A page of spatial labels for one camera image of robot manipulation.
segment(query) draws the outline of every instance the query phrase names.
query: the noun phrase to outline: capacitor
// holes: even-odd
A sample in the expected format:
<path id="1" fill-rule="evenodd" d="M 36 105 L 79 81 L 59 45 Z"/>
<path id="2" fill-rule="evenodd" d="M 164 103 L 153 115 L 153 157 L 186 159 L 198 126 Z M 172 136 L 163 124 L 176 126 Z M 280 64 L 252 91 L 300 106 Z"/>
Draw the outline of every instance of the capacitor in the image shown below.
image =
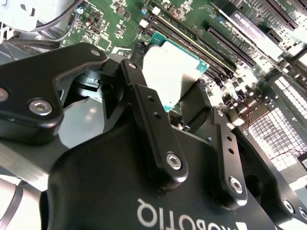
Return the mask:
<path id="1" fill-rule="evenodd" d="M 238 102 L 236 101 L 236 99 L 233 99 L 232 105 L 233 105 L 234 107 L 237 107 L 237 106 L 238 106 Z"/>
<path id="2" fill-rule="evenodd" d="M 224 98 L 223 98 L 223 102 L 226 106 L 232 104 L 232 96 L 230 94 L 227 94 Z"/>
<path id="3" fill-rule="evenodd" d="M 240 85 L 241 87 L 244 87 L 244 86 L 246 85 L 246 84 L 244 83 L 244 81 L 243 81 L 242 78 L 237 78 L 236 80 L 238 81 L 238 83 L 239 83 L 239 85 Z"/>
<path id="4" fill-rule="evenodd" d="M 141 12 L 142 12 L 143 15 L 145 15 L 147 13 L 147 8 L 145 6 L 143 6 L 141 8 Z"/>
<path id="5" fill-rule="evenodd" d="M 253 95 L 254 95 L 253 90 L 252 90 L 248 85 L 245 86 L 245 89 L 246 89 L 246 91 L 248 92 L 248 95 L 249 95 L 249 96 L 253 96 Z"/>
<path id="6" fill-rule="evenodd" d="M 232 83 L 232 85 L 233 85 L 235 91 L 239 91 L 241 89 L 240 86 L 239 86 L 239 83 L 237 81 L 234 81 Z"/>
<path id="7" fill-rule="evenodd" d="M 88 18 L 88 19 L 86 19 L 85 25 L 86 25 L 87 27 L 90 27 L 90 26 L 92 25 L 92 23 L 93 23 L 93 20 L 90 19 L 90 18 Z"/>

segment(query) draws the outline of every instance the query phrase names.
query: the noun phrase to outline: pcie slot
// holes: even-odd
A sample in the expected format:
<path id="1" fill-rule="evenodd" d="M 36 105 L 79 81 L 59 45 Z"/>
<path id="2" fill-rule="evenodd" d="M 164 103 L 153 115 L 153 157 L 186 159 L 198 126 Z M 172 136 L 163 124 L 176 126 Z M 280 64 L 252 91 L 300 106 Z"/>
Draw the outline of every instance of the pcie slot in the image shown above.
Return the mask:
<path id="1" fill-rule="evenodd" d="M 307 2 L 305 0 L 290 0 L 290 2 L 292 2 L 298 11 L 307 16 Z"/>
<path id="2" fill-rule="evenodd" d="M 242 59 L 246 64 L 250 67 L 254 67 L 256 63 L 243 51 L 240 50 L 234 43 L 232 43 L 228 38 L 226 38 L 223 34 L 215 30 L 212 26 L 209 26 L 207 29 L 207 33 L 216 38 L 219 42 L 228 47 L 234 54 L 236 54 L 240 59 Z"/>
<path id="3" fill-rule="evenodd" d="M 192 31 L 189 27 L 185 26 L 182 22 L 180 22 L 179 20 L 177 20 L 176 18 L 173 18 L 168 11 L 166 11 L 164 8 L 160 7 L 156 2 L 153 2 L 152 5 L 154 5 L 155 7 L 158 7 L 161 12 L 169 15 L 169 17 L 171 18 L 171 20 L 173 22 L 175 22 L 177 25 L 180 25 L 180 27 L 182 29 L 184 29 L 185 31 L 189 32 L 190 34 L 192 34 L 195 38 L 199 39 L 204 46 L 208 47 L 209 49 L 213 50 L 214 52 L 216 52 L 217 54 L 219 54 L 219 52 L 216 50 L 216 48 L 214 48 L 211 44 L 209 44 L 208 42 L 206 42 L 202 37 L 200 37 L 199 35 L 195 34 L 194 31 Z M 231 73 L 235 73 L 236 70 L 236 65 L 234 63 L 232 63 L 232 61 L 230 61 L 228 58 L 223 57 L 223 55 L 219 54 L 225 62 L 227 62 L 231 67 L 227 66 L 224 62 L 222 62 L 221 60 L 219 60 L 217 57 L 215 57 L 212 53 L 210 53 L 208 50 L 204 49 L 202 46 L 200 46 L 198 43 L 196 43 L 194 40 L 192 40 L 191 38 L 189 38 L 188 36 L 186 36 L 184 33 L 182 33 L 179 29 L 177 29 L 174 25 L 172 25 L 170 22 L 168 22 L 167 20 L 165 20 L 164 18 L 157 16 L 156 17 L 157 20 L 162 23 L 163 25 L 167 26 L 168 28 L 170 28 L 173 31 L 176 31 L 178 34 L 180 34 L 181 37 L 185 37 L 187 40 L 189 40 L 189 42 L 191 44 L 193 44 L 193 46 L 197 46 L 198 49 L 201 49 L 203 53 L 206 53 L 207 56 L 210 57 L 210 59 L 215 60 L 215 62 L 218 62 L 219 65 L 223 66 L 224 69 L 228 69 Z"/>
<path id="4" fill-rule="evenodd" d="M 176 31 L 170 30 L 169 27 L 166 27 L 160 21 L 155 18 L 154 22 L 149 19 L 148 20 L 149 25 L 156 31 L 166 35 L 168 38 L 173 40 L 174 42 L 182 45 L 185 49 L 187 49 L 189 52 L 194 53 L 201 59 L 208 62 L 210 65 L 210 69 L 214 69 L 217 73 L 219 73 L 219 76 L 222 76 L 222 78 L 226 78 L 226 72 L 224 70 L 224 65 L 220 65 L 219 62 L 216 62 L 215 59 L 211 58 L 209 55 L 203 52 L 203 49 L 201 46 L 195 45 L 195 43 L 191 43 L 190 39 L 188 39 L 187 36 L 181 36 L 180 33 L 176 33 Z"/>
<path id="5" fill-rule="evenodd" d="M 286 28 L 293 31 L 298 27 L 295 21 L 286 14 L 274 0 L 259 0 L 259 2 Z"/>

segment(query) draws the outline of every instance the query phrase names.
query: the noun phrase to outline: cable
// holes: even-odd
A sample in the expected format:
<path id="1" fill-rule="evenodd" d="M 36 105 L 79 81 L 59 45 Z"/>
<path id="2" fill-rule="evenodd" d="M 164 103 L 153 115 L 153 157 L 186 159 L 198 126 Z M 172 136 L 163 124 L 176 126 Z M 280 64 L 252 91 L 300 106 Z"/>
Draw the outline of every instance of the cable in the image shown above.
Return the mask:
<path id="1" fill-rule="evenodd" d="M 272 157 L 270 160 L 273 160 L 273 159 L 275 159 L 276 157 L 279 157 L 279 156 L 281 156 L 281 155 L 284 155 L 284 154 L 286 154 L 286 153 L 288 153 L 288 152 L 290 152 L 290 151 L 295 151 L 295 152 L 292 152 L 292 153 L 299 153 L 299 156 L 301 156 L 302 153 L 306 153 L 305 151 L 299 151 L 299 150 L 296 150 L 296 149 L 289 149 L 289 150 L 286 151 L 286 152 L 280 153 L 280 154 L 278 154 L 277 156 Z"/>
<path id="2" fill-rule="evenodd" d="M 6 41 L 12 45 L 42 45 L 58 48 L 60 42 L 43 41 L 43 40 L 24 40 L 24 39 L 10 39 Z"/>
<path id="3" fill-rule="evenodd" d="M 74 18 L 73 18 L 73 20 L 72 20 L 72 22 L 71 22 L 71 24 L 70 24 L 69 29 L 67 30 L 67 32 L 66 32 L 65 34 L 63 34 L 61 37 L 59 37 L 59 38 L 51 38 L 51 37 L 49 37 L 48 35 L 44 34 L 43 32 L 38 32 L 38 33 L 39 33 L 42 37 L 44 37 L 45 39 L 47 39 L 47 40 L 49 40 L 49 41 L 53 41 L 53 42 L 62 41 L 62 40 L 63 40 L 65 37 L 67 37 L 68 34 L 72 31 L 72 29 L 74 28 L 74 26 L 75 26 L 75 24 L 76 24 L 78 18 L 79 18 L 79 14 L 76 13 L 76 14 L 74 15 Z"/>
<path id="4" fill-rule="evenodd" d="M 3 44 L 4 48 L 9 52 L 9 55 L 10 55 L 11 59 L 13 61 L 16 61 L 17 59 L 15 58 L 15 56 L 14 56 L 13 52 L 11 51 L 11 49 L 6 44 L 6 41 L 3 41 L 2 44 Z"/>
<path id="5" fill-rule="evenodd" d="M 55 26 L 58 24 L 60 21 L 62 21 L 66 16 L 70 15 L 84 0 L 76 0 L 72 5 L 70 5 L 61 15 L 53 19 L 52 21 L 40 25 L 31 32 L 38 32 L 38 31 L 43 31 L 50 29 L 51 27 Z"/>

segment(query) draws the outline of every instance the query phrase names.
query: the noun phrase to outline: metal mesh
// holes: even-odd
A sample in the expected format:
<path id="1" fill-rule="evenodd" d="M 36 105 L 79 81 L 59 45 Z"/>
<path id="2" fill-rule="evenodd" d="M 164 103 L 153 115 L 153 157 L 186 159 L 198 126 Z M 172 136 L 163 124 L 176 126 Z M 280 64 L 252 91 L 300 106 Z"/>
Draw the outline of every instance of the metal mesh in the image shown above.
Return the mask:
<path id="1" fill-rule="evenodd" d="M 297 162 L 298 151 L 307 151 L 306 144 L 279 108 L 253 123 L 249 131 L 279 171 Z"/>
<path id="2" fill-rule="evenodd" d="M 293 103 L 302 116 L 307 119 L 307 102 L 284 78 L 280 77 L 275 84 L 284 92 L 287 98 Z"/>

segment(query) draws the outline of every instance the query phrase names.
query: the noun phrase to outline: black metal bracket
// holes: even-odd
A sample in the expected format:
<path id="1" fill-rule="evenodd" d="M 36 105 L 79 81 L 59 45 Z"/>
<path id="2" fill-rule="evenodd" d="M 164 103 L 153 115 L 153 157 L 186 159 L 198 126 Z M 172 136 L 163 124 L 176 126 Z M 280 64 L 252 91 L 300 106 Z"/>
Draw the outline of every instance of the black metal bracket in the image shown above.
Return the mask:
<path id="1" fill-rule="evenodd" d="M 179 186 L 188 176 L 188 165 L 157 92 L 147 87 L 142 69 L 131 60 L 121 61 L 118 68 L 108 64 L 109 73 L 102 75 L 104 132 L 131 109 L 151 178 L 164 188 Z"/>
<path id="2" fill-rule="evenodd" d="M 64 116 L 58 90 L 62 104 L 72 91 L 70 103 L 88 96 L 103 99 L 104 131 L 125 116 L 134 117 L 148 173 L 157 184 L 171 189 L 186 180 L 188 165 L 159 96 L 147 87 L 140 66 L 132 61 L 107 61 L 95 46 L 81 43 L 1 66 L 0 75 L 0 87 L 9 92 L 8 99 L 0 102 L 0 137 L 26 144 L 50 142 Z M 48 114 L 30 109 L 35 99 L 50 105 Z"/>
<path id="3" fill-rule="evenodd" d="M 236 127 L 242 166 L 249 191 L 258 200 L 275 225 L 281 229 L 305 229 L 307 209 L 287 181 L 246 130 Z"/>
<path id="4" fill-rule="evenodd" d="M 185 122 L 196 136 L 207 140 L 212 155 L 213 193 L 227 209 L 237 209 L 247 203 L 247 189 L 236 137 L 227 127 L 225 115 L 212 108 L 207 94 L 195 83 L 181 99 Z"/>
<path id="5" fill-rule="evenodd" d="M 0 87 L 8 93 L 0 102 L 0 137 L 29 144 L 50 142 L 63 120 L 62 104 L 74 78 L 101 69 L 105 62 L 98 48 L 80 43 L 0 66 Z M 49 114 L 33 113 L 29 106 L 34 100 L 51 106 Z M 45 104 L 34 106 L 46 109 Z"/>

